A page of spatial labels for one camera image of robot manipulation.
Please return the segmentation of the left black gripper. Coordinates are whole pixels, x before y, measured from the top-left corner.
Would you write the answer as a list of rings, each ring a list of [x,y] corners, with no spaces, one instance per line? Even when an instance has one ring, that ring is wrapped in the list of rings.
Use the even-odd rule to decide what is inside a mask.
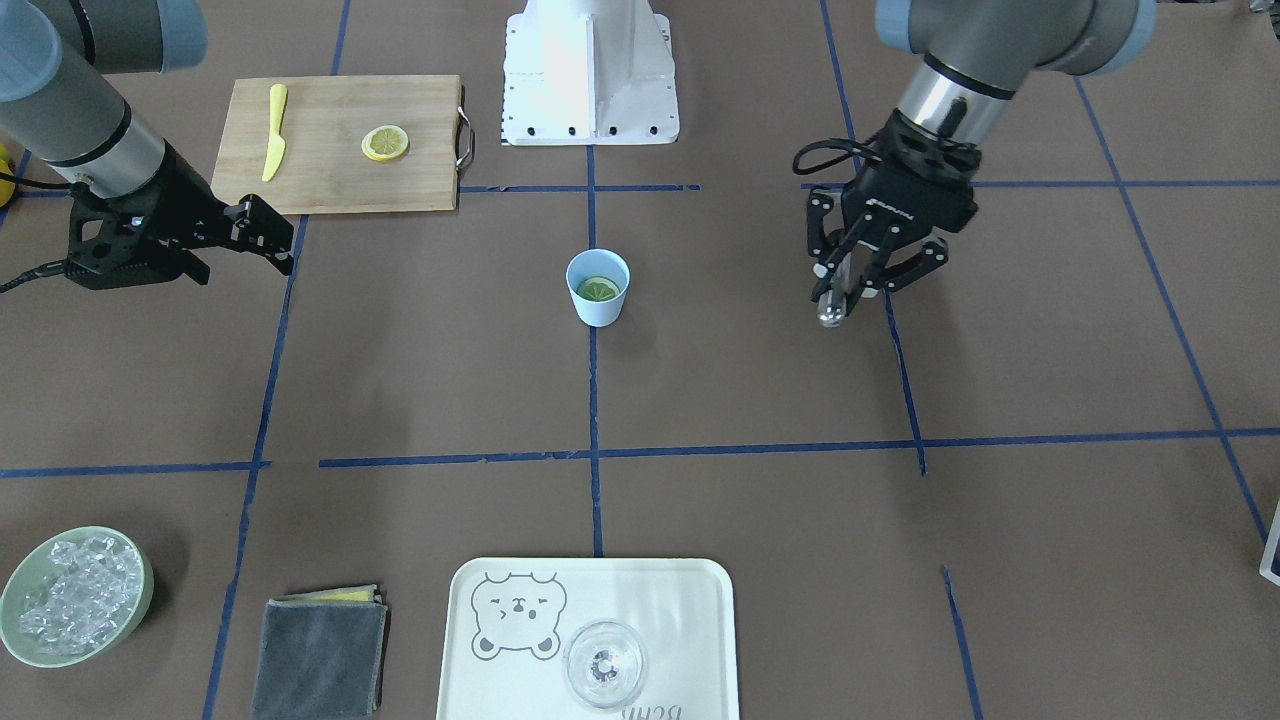
[[[876,218],[877,208],[891,208],[914,231],[959,232],[977,214],[972,179],[980,167],[975,143],[938,136],[895,110],[884,127],[864,143],[838,138],[836,146],[867,164],[844,192],[810,188],[806,200],[806,247],[815,263],[810,296],[837,291],[846,297],[870,299],[896,293],[942,268],[950,259],[946,240],[927,236],[919,249],[900,263],[891,263],[899,247],[891,237],[870,251],[858,279],[837,281],[855,242],[870,232],[855,225]],[[845,225],[826,229],[826,217],[840,209]]]

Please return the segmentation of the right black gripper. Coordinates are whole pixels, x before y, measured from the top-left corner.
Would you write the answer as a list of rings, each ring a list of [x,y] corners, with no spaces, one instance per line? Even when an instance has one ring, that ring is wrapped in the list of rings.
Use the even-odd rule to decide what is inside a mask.
[[[169,143],[155,176],[114,199],[99,183],[70,186],[73,205],[67,279],[87,290],[119,290],[175,281],[207,284],[210,268],[197,249],[225,249],[294,273],[294,227],[265,199],[218,200],[207,183]]]

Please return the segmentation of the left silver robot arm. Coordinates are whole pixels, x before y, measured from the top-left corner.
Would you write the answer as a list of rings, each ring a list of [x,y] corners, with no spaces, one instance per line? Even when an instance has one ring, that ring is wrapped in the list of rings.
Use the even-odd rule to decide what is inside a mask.
[[[943,266],[946,233],[977,214],[980,146],[1033,70],[1097,76],[1132,61],[1155,32],[1153,1],[879,1],[881,41],[922,64],[884,126],[808,152],[859,158],[840,191],[806,199],[806,251],[819,322]]]

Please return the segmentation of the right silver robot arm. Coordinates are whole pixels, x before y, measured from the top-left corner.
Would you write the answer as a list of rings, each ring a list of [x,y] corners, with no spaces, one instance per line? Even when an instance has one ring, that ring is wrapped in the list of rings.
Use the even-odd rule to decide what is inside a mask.
[[[198,65],[209,28],[196,1],[5,1],[3,132],[60,176],[72,199],[67,255],[3,284],[64,277],[87,290],[209,282],[201,249],[294,269],[293,225],[250,193],[223,202],[108,81]]]

